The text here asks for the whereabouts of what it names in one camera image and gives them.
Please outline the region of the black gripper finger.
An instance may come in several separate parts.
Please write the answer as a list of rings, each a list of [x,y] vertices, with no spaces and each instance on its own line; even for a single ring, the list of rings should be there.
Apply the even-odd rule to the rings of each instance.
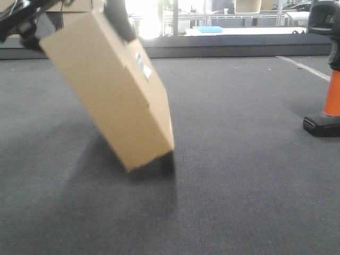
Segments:
[[[124,0],[108,0],[104,5],[104,15],[126,42],[135,40],[136,34],[129,22]]]

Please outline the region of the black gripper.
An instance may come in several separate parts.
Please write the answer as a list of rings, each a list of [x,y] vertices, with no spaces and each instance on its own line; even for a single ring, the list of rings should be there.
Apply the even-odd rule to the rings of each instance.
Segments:
[[[11,35],[20,35],[20,43],[27,49],[43,53],[36,37],[37,19],[59,0],[15,1],[1,13],[1,42]]]

